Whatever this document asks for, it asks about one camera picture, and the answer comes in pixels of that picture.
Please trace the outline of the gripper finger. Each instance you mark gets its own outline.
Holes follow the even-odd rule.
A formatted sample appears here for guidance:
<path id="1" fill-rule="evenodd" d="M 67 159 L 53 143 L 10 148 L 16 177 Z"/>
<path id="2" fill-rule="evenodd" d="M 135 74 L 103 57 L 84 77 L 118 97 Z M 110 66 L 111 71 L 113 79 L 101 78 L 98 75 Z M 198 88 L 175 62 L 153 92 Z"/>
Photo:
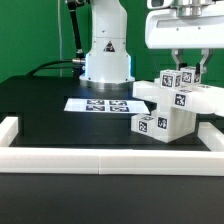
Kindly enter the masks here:
<path id="1" fill-rule="evenodd" d="M 199 63 L 196 64 L 196 73 L 197 74 L 202 75 L 207 72 L 207 65 L 208 65 L 209 61 L 211 60 L 213 54 L 214 54 L 213 49 L 202 49 L 201 50 L 202 59 L 200 60 Z"/>
<path id="2" fill-rule="evenodd" d="M 186 66 L 186 63 L 183 60 L 183 50 L 182 49 L 172 49 L 171 55 L 176 64 L 177 70 L 180 70 L 182 67 Z"/>

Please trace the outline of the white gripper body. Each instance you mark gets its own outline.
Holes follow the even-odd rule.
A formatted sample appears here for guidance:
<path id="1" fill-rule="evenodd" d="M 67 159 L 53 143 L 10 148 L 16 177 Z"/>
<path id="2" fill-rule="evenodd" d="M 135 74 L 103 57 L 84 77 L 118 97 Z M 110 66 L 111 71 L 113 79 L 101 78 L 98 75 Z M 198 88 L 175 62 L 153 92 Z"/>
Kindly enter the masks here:
<path id="1" fill-rule="evenodd" d="M 175 9 L 151 11 L 145 42 L 150 49 L 224 48 L 224 4 L 203 7 L 198 17 L 178 17 Z"/>

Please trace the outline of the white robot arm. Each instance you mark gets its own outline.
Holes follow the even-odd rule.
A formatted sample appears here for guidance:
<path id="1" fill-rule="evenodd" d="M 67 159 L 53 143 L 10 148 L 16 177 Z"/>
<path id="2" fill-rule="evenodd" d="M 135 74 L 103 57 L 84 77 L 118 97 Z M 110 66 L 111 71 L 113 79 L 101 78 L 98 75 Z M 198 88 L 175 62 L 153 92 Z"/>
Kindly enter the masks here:
<path id="1" fill-rule="evenodd" d="M 77 48 L 74 62 L 85 65 L 80 76 L 84 85 L 119 88 L 134 81 L 131 58 L 126 51 L 127 12 L 120 0 L 65 0 Z M 90 4 L 92 46 L 81 46 L 76 9 Z M 187 64 L 185 49 L 200 49 L 203 58 L 196 71 L 206 72 L 213 51 L 224 48 L 224 0 L 147 0 L 145 43 L 150 49 L 170 49 L 176 68 Z"/>

